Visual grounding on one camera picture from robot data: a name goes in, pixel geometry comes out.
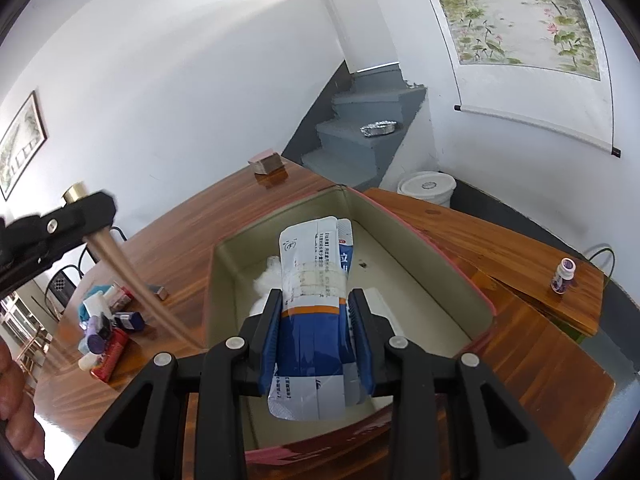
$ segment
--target white bucket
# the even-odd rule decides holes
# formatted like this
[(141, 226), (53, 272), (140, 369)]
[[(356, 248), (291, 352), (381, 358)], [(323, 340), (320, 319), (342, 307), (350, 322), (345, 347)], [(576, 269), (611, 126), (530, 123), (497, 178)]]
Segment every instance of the white bucket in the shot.
[(450, 206), (456, 180), (446, 173), (421, 171), (404, 177), (398, 183), (398, 193), (444, 207)]

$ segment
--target black clamp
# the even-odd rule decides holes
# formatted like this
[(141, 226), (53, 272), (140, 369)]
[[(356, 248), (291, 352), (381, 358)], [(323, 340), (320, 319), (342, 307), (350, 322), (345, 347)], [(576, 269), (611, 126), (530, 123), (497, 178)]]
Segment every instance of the black clamp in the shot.
[[(361, 289), (349, 296), (358, 370), (374, 397), (394, 396), (390, 478), (440, 478), (436, 394), (447, 399), (454, 480), (570, 480), (560, 456), (490, 368), (474, 354), (449, 359), (395, 336)], [(133, 379), (82, 441), (59, 480), (118, 465), (122, 480), (178, 480), (188, 395), (199, 393), (195, 480), (246, 478), (239, 396), (261, 397), (273, 377), (282, 292), (245, 320), (239, 336), (177, 360), (162, 352)], [(111, 480), (109, 467), (91, 470)]]
[(49, 269), (85, 236), (111, 226), (115, 215), (113, 197), (100, 191), (7, 226), (0, 217), (0, 298)]

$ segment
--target finger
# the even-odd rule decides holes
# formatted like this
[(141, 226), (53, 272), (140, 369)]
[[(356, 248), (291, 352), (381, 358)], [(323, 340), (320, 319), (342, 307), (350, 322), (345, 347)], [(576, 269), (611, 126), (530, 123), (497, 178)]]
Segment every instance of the finger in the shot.
[(12, 362), (11, 351), (0, 337), (0, 374), (4, 373)]
[(7, 420), (22, 402), (24, 374), (17, 363), (12, 362), (0, 377), (0, 418)]
[(44, 458), (44, 430), (37, 420), (35, 427), (33, 428), (31, 440), (24, 448), (22, 448), (22, 454), (29, 460), (34, 458)]
[(31, 397), (23, 393), (18, 411), (9, 419), (4, 432), (9, 444), (16, 451), (21, 451), (31, 441), (36, 424), (33, 412), (34, 407)]

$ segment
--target picture frame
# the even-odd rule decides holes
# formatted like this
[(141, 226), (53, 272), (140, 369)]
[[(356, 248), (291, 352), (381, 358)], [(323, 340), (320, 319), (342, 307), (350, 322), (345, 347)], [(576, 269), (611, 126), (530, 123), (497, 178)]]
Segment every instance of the picture frame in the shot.
[(47, 134), (42, 126), (36, 92), (33, 91), (0, 140), (0, 191), (4, 200), (9, 198), (45, 140)]

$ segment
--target aluminum foil container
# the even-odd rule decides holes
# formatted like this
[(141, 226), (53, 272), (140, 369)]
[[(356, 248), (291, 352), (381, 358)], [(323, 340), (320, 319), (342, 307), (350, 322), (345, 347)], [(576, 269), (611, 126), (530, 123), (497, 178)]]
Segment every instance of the aluminum foil container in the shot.
[(378, 137), (392, 133), (397, 125), (395, 121), (378, 121), (361, 127), (360, 131), (365, 137)]

